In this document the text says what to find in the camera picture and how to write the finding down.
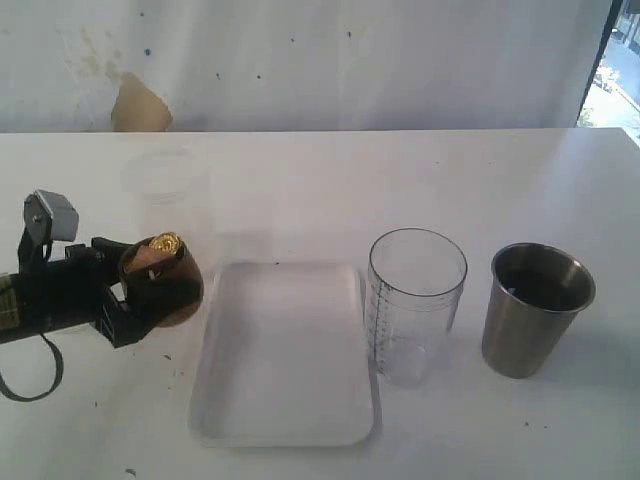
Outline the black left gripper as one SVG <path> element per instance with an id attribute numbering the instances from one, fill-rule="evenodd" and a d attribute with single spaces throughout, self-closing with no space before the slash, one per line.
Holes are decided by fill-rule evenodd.
<path id="1" fill-rule="evenodd" d="M 118 300 L 111 287 L 119 282 L 118 261 L 133 247 L 104 237 L 90 245 L 73 244 L 65 257 L 51 261 L 51 245 L 22 243 L 14 275 L 14 332 L 45 334 L 92 323 L 114 348 L 142 340 L 169 314 L 160 290 Z"/>

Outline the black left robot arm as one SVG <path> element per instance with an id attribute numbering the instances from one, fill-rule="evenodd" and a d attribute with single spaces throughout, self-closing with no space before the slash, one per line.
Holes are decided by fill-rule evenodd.
<path id="1" fill-rule="evenodd" d="M 1 342 L 83 324 L 115 348 L 141 340 L 174 310 L 166 287 L 146 270 L 125 274 L 124 263 L 148 243 L 94 237 L 55 261 L 37 249 L 17 273 L 1 277 Z"/>

